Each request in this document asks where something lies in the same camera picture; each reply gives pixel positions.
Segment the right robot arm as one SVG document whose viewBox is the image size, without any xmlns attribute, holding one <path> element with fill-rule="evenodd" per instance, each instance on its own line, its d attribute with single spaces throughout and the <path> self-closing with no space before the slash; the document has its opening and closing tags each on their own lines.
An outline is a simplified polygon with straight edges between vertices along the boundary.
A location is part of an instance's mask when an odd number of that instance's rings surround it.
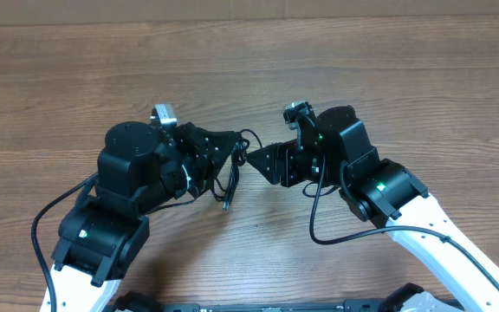
<svg viewBox="0 0 499 312">
<path fill-rule="evenodd" d="M 437 199 L 404 166 L 381 159 L 351 106 L 315 114 L 307 102 L 288 105 L 283 118 L 297 132 L 248 155 L 272 185 L 309 181 L 338 188 L 340 197 L 373 229 L 313 241 L 341 244 L 386 233 L 410 251 L 467 311 L 499 311 L 499 268 L 450 220 Z"/>
</svg>

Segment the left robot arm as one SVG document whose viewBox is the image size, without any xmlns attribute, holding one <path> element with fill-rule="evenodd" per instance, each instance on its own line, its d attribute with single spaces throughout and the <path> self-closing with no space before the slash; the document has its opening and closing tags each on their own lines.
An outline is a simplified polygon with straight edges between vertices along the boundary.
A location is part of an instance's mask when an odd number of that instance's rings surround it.
<svg viewBox="0 0 499 312">
<path fill-rule="evenodd" d="M 54 263 L 42 263 L 43 311 L 102 311 L 149 237 L 150 214 L 211 190 L 243 145 L 239 132 L 192 123 L 128 121 L 111 127 L 95 174 L 73 191 Z"/>
</svg>

